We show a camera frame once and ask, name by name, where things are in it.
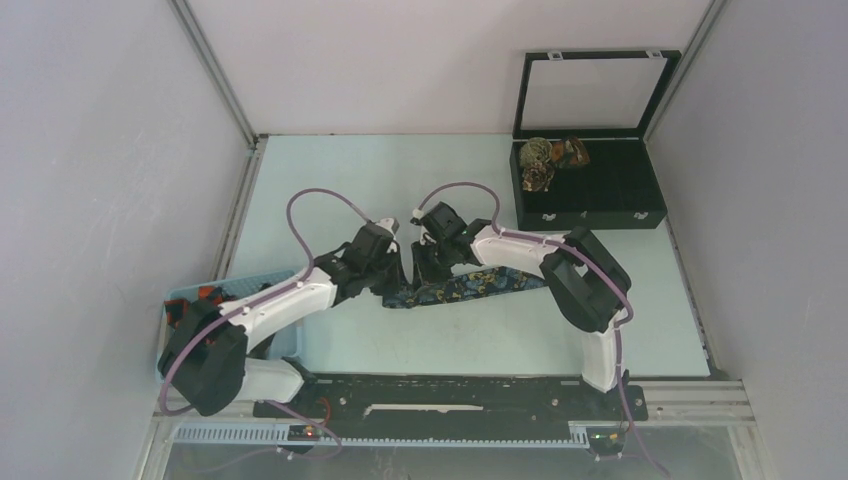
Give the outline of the blue floral necktie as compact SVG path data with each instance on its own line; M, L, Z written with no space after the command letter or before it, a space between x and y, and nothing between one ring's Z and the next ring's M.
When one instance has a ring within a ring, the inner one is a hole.
M413 309L546 287L546 282L538 276L501 266L453 276L443 281L405 284L397 293L383 297L381 305L393 310Z

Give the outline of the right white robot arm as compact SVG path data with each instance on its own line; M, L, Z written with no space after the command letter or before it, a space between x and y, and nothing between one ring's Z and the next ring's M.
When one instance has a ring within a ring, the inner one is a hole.
M427 282L447 278L456 265L507 267L541 278L581 335L583 408L606 418L620 407L624 368L616 331L633 316L627 298L632 281L590 230L541 236L485 219L467 223L444 202L414 211L411 222L421 230L412 245L413 265Z

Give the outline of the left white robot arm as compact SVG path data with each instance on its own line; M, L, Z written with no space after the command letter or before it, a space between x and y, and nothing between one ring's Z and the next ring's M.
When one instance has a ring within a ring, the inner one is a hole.
M398 228L394 218L367 222L352 241L290 279L241 299L191 302L160 355L160 374L202 416L234 401L276 401L292 416L308 414L316 390L303 373L287 360L250 353L304 317L366 290L396 293L402 276Z

